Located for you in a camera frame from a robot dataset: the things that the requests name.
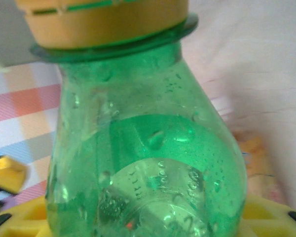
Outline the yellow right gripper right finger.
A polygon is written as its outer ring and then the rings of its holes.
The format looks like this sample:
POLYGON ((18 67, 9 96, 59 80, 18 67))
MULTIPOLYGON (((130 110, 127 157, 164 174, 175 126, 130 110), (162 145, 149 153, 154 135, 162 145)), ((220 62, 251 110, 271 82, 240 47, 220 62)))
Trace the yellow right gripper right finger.
POLYGON ((259 196, 248 196, 241 219, 243 237, 296 237, 296 210, 259 196))

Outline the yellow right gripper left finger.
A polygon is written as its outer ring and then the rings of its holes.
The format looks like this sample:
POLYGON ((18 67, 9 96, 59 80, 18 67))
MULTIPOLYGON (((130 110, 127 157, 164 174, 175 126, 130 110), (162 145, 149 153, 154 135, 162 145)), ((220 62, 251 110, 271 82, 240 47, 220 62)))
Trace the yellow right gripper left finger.
POLYGON ((47 237, 45 199, 38 197, 0 213, 0 237, 47 237))

